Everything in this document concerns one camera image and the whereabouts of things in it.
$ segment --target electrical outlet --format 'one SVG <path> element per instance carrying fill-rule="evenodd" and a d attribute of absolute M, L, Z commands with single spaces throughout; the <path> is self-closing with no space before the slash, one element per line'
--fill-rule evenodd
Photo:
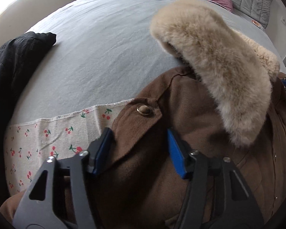
<path fill-rule="evenodd" d="M 281 22 L 286 25 L 286 19 L 282 16 Z"/>

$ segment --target fur collar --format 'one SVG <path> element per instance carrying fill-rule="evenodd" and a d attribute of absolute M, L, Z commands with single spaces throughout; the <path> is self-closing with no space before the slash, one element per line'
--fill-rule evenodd
<path fill-rule="evenodd" d="M 196 0 L 179 0 L 153 17 L 151 35 L 165 51 L 182 57 L 201 77 L 217 103 L 236 147 L 249 147 L 259 134 L 279 72 L 275 54 Z"/>

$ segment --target brown jacket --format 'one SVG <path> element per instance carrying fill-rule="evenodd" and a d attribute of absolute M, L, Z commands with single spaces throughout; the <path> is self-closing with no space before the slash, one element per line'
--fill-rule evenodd
<path fill-rule="evenodd" d="M 142 116 L 137 111 L 140 104 L 148 105 L 152 113 Z M 276 212 L 286 197 L 286 94 L 281 81 L 273 84 L 267 118 L 254 145 L 241 150 L 229 143 L 206 87 L 191 68 L 178 67 L 145 87 L 114 121 L 116 144 L 107 169 L 88 187 L 105 228 L 173 227 L 188 182 L 172 165 L 168 127 L 208 157 L 231 157 L 253 191 L 265 222 Z M 210 182 L 205 221 L 210 216 L 211 188 Z M 0 208 L 10 221 L 21 196 L 9 198 Z"/>

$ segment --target black fabric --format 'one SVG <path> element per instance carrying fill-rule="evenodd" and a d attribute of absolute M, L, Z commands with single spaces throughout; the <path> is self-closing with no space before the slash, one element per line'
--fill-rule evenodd
<path fill-rule="evenodd" d="M 0 47 L 0 206 L 9 197 L 5 179 L 3 137 L 17 100 L 56 34 L 28 32 Z"/>

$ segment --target screw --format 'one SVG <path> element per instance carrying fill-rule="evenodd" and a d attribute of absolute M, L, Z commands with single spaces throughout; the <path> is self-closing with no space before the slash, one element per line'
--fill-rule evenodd
<path fill-rule="evenodd" d="M 54 162 L 54 159 L 55 159 L 55 157 L 49 156 L 47 162 L 52 163 L 52 162 Z"/>
<path fill-rule="evenodd" d="M 226 163 L 230 163 L 230 162 L 231 162 L 231 158 L 229 158 L 229 157 L 224 157 L 224 158 L 223 158 L 223 161 L 226 162 Z"/>
<path fill-rule="evenodd" d="M 81 152 L 79 153 L 79 155 L 80 155 L 81 157 L 87 156 L 88 154 L 89 154 L 89 151 L 86 151 L 86 150 L 83 150 L 83 151 L 81 151 Z"/>
<path fill-rule="evenodd" d="M 199 151 L 198 150 L 191 150 L 190 154 L 192 156 L 197 156 L 199 154 Z"/>

